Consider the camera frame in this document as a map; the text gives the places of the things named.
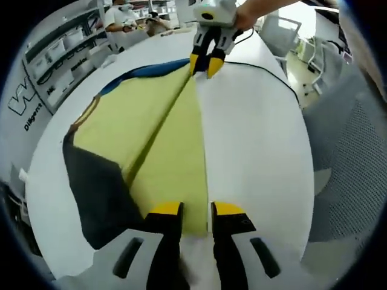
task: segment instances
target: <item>black cloth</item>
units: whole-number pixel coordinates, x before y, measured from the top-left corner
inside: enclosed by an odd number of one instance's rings
[[[63,141],[63,157],[83,235],[94,249],[141,227],[143,218],[117,163],[74,146],[73,134]]]

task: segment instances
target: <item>desk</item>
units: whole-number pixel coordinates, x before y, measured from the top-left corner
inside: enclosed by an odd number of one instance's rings
[[[73,91],[44,131],[32,158],[26,199],[37,244],[57,279],[87,269],[94,253],[82,234],[62,155],[69,125],[115,77],[140,66],[187,58],[193,36],[194,31],[155,36],[121,53]],[[257,34],[237,45],[226,60],[263,66],[287,82]],[[288,243],[301,258],[311,226],[314,184],[296,97],[263,69],[229,63],[211,80],[198,76],[197,90],[209,201],[240,205],[263,235]],[[184,254],[189,242],[182,244]]]

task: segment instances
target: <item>yellow cloth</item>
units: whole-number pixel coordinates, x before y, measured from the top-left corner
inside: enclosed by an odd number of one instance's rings
[[[191,78],[160,129],[132,183],[145,216],[162,202],[184,203],[183,233],[207,233],[207,184],[201,115]]]
[[[143,216],[185,203],[183,232],[206,234],[207,186],[201,116],[189,65],[130,79],[101,97],[74,145],[116,162]]]

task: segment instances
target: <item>floor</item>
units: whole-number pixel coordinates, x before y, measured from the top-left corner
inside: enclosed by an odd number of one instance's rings
[[[297,57],[295,53],[288,53],[287,55],[287,74],[290,86],[296,92],[301,109],[306,108],[316,100],[319,95],[316,91],[309,93],[305,96],[303,84],[310,84],[318,76],[308,70],[308,65]]]

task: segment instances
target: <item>white tabletop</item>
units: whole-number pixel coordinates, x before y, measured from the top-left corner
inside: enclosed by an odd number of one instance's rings
[[[48,124],[33,155],[26,198],[37,244],[57,279],[87,269],[94,253],[82,234],[63,160],[62,140],[70,124],[124,72],[187,58],[193,36],[155,36],[121,53],[115,63],[85,79]],[[226,60],[262,66],[287,83],[257,34],[237,45]],[[311,226],[314,184],[309,139],[294,94],[263,69],[229,63],[211,80],[199,75],[197,90],[209,201],[240,205],[262,235],[289,244],[301,258]],[[190,248],[197,243],[187,238],[183,254],[197,258],[194,253],[200,251]],[[211,252],[211,246],[205,247]]]

